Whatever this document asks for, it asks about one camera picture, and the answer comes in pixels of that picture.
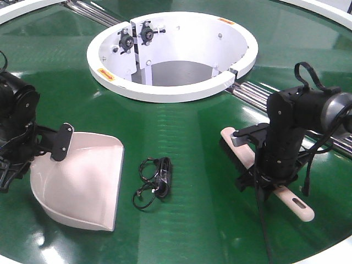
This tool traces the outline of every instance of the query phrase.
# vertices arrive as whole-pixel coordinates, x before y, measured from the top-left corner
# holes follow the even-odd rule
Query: black cable
[[[350,102],[348,105],[344,106],[339,111],[339,113],[332,120],[332,122],[330,124],[330,128],[325,132],[323,137],[321,137],[310,149],[306,150],[310,154],[310,157],[309,157],[308,164],[307,164],[304,186],[302,188],[302,193],[305,196],[309,196],[309,192],[310,192],[310,172],[311,172],[311,167],[312,167],[314,156],[316,154],[326,153],[327,151],[332,149],[332,146],[330,146],[325,150],[321,150],[321,151],[318,150],[321,146],[323,146],[331,138],[331,136],[335,133],[335,131],[340,127],[340,125],[343,122],[343,118],[349,113],[349,111],[351,109],[352,109],[352,102]]]
[[[2,74],[2,73],[3,73],[4,71],[6,71],[6,69],[7,69],[8,61],[7,61],[6,55],[5,55],[2,51],[0,51],[0,53],[2,54],[2,56],[3,56],[4,59],[5,59],[4,66],[3,66],[2,68],[0,68],[0,74]]]
[[[154,165],[156,166],[153,176],[149,178],[143,175],[143,170],[147,162],[153,162]],[[132,204],[137,209],[141,210],[151,205],[156,197],[159,199],[162,199],[169,194],[170,188],[171,188],[171,173],[172,173],[171,160],[168,157],[162,157],[160,159],[147,158],[140,164],[138,171],[139,171],[139,176],[144,184],[133,194]],[[142,206],[139,206],[136,204],[135,199],[136,197],[142,198],[142,193],[145,190],[152,190],[152,193],[154,193],[154,195],[148,203]]]
[[[273,263],[273,256],[272,256],[272,248],[269,240],[269,235],[266,227],[266,222],[264,219],[264,212],[262,208],[262,199],[260,198],[260,185],[259,185],[259,179],[258,179],[258,173],[257,173],[257,156],[258,156],[258,148],[256,147],[256,154],[254,155],[254,192],[255,192],[255,197],[257,201],[257,208],[258,208],[258,213],[259,213],[259,218],[260,218],[260,223],[262,225],[262,232],[263,232],[263,237],[264,237],[264,242],[265,242],[265,249],[266,253],[268,256],[268,263],[272,264]]]

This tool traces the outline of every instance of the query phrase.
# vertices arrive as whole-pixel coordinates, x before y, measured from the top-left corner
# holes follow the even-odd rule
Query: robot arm
[[[318,90],[311,89],[300,76],[301,65],[307,69]],[[273,93],[268,98],[269,125],[259,124],[233,133],[235,146],[248,142],[256,145],[256,163],[238,179],[240,190],[253,185],[256,175],[267,198],[275,186],[287,186],[295,181],[297,172],[308,163],[308,177],[303,188],[304,194],[308,195],[310,165],[318,148],[331,136],[347,138],[352,133],[352,94],[341,92],[339,87],[324,87],[306,62],[296,64],[295,76],[303,86]],[[300,151],[307,130],[322,136],[312,148]]]
[[[35,156],[51,152],[62,161],[71,141],[73,127],[63,124],[59,132],[36,124],[40,95],[29,85],[0,69],[0,192],[7,193],[14,178],[22,179]]]

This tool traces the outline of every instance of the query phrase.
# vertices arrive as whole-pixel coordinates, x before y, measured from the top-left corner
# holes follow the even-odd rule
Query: green table
[[[236,21],[257,38],[259,55],[243,79],[278,89],[299,85],[298,61],[313,65],[327,86],[352,92],[352,33],[319,15],[276,1],[95,1],[122,20],[164,11],[192,11]],[[155,104],[124,98],[91,76],[85,53],[105,27],[53,5],[0,26],[8,70],[41,94],[37,122],[113,135],[125,146],[116,229],[66,227],[47,216],[32,195],[29,175],[0,197],[0,253],[25,264],[267,263],[253,189],[240,193],[240,175],[219,146],[224,127],[246,127],[265,116],[232,95],[188,103]],[[131,204],[146,157],[169,156],[172,194],[146,212]],[[290,188],[315,212],[298,220],[275,196],[264,204],[275,263],[291,263],[352,233],[351,160],[330,152],[316,157],[311,196]]]

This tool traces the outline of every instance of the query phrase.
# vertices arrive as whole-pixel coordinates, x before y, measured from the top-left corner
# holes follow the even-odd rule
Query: orange label
[[[108,81],[115,80],[115,77],[110,72],[108,72],[107,70],[105,70],[103,68],[98,69],[98,72],[100,72],[101,75],[103,75],[106,79],[108,79]]]
[[[231,20],[227,20],[227,19],[225,19],[225,18],[219,18],[219,20],[221,20],[221,21],[223,21],[223,22],[225,22],[225,23],[227,23],[227,24],[230,24],[230,25],[235,24],[235,22],[233,22],[233,21],[231,21]]]

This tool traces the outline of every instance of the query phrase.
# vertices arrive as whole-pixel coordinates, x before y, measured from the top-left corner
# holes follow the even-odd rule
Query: dustpan
[[[113,231],[124,147],[115,137],[75,132],[67,157],[35,157],[34,196],[55,221],[67,226]]]

